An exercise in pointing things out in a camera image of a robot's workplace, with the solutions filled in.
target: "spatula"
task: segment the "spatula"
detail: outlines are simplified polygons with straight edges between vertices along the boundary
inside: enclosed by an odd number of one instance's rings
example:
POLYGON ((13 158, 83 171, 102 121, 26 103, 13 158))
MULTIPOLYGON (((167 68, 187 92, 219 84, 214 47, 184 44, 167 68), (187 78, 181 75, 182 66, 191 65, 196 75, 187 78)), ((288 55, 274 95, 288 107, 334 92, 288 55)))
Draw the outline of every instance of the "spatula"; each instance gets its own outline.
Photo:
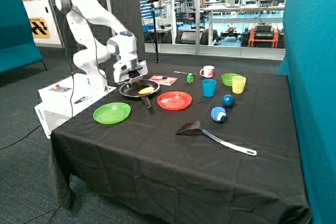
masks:
POLYGON ((203 129, 201 127, 201 123, 200 121, 196 121, 196 122, 193 122, 193 123, 186 123, 184 124, 181 128, 179 128, 177 131, 176 131, 176 134, 177 135, 182 135, 183 133, 187 133, 187 132, 194 132, 194 131, 202 131, 204 134, 206 134, 207 136, 211 137, 213 140, 215 140, 216 142, 218 142, 219 144, 223 144, 225 145, 226 147, 229 147, 231 149, 234 149, 236 151, 239 151, 239 152, 243 152, 243 153, 246 153, 248 155, 252 155, 252 156, 256 156, 257 155, 257 152, 254 151, 254 150, 250 150, 250 149, 247 149, 247 148, 244 148, 244 147, 241 147, 241 146, 238 146, 238 145, 234 145, 234 144, 231 144, 231 143, 228 143, 228 142, 225 142, 219 138, 217 138, 216 136, 214 136, 213 134, 209 133, 208 131, 206 131, 205 129, 203 129))

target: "light blue ball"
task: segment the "light blue ball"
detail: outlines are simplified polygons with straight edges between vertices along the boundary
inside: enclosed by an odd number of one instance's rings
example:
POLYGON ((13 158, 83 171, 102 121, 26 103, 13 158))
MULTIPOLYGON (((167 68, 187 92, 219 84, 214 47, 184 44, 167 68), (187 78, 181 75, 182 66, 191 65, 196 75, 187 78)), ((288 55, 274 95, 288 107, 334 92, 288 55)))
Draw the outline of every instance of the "light blue ball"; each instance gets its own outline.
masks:
POLYGON ((226 119, 226 111, 222 107, 215 107, 211 110, 211 118, 220 123, 226 119))

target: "dark blue ball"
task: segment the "dark blue ball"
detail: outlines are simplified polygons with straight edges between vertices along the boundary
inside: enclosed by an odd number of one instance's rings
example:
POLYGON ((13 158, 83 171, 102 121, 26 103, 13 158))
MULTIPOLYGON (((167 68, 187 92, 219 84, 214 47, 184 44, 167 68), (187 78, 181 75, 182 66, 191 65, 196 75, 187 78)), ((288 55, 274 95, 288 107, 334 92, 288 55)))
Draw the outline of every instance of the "dark blue ball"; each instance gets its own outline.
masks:
POLYGON ((235 104, 235 98, 232 95, 227 94, 223 96, 222 103, 224 107, 231 108, 235 104))

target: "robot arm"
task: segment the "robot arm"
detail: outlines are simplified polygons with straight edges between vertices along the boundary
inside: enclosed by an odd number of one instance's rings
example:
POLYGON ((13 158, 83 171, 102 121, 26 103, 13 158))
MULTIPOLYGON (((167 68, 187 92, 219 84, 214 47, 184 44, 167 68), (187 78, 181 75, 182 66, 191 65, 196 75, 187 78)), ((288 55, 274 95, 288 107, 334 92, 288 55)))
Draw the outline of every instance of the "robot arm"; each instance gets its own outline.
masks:
POLYGON ((136 38, 110 12, 105 10, 97 0, 55 0, 57 8, 67 13, 69 27, 76 42, 87 49, 74 55, 77 67, 83 69, 91 85, 96 89, 107 87, 104 71, 97 68, 97 63, 107 61, 111 55, 120 57, 113 65, 114 81, 136 82, 148 73, 146 62, 138 62, 136 38), (108 26, 116 36, 110 38, 107 45, 99 43, 93 36, 89 23, 108 26))

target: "glass wall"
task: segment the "glass wall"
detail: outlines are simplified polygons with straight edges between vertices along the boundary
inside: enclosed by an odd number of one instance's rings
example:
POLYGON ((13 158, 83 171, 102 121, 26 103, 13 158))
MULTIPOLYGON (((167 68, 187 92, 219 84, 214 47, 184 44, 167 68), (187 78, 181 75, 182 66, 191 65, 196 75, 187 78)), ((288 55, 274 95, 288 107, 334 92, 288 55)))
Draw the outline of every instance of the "glass wall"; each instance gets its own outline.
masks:
POLYGON ((155 51, 157 42, 162 53, 285 56, 285 0, 159 0, 154 2, 155 29, 151 4, 142 1, 146 51, 155 51))

